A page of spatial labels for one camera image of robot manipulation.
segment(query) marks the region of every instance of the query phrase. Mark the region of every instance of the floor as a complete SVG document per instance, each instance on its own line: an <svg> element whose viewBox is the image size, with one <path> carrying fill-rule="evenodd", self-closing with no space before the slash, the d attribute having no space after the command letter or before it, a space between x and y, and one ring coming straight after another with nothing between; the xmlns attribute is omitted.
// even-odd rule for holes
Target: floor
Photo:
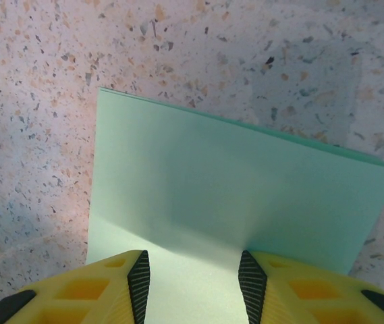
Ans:
<svg viewBox="0 0 384 324"><path fill-rule="evenodd" d="M84 263L99 86L384 159L384 0L112 1L0 0L0 298Z"/></svg>

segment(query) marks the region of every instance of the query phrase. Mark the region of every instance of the green paper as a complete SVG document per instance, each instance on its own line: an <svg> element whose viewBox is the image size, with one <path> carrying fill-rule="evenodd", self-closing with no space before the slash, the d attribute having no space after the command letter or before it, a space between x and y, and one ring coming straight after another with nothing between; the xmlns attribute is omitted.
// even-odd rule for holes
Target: green paper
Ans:
<svg viewBox="0 0 384 324"><path fill-rule="evenodd" d="M347 273L383 205L384 162L372 156L100 89L87 261L147 248L160 293L176 276L163 262L232 279L245 248ZM166 319L148 307L150 323ZM200 307L246 318L239 304Z"/></svg>

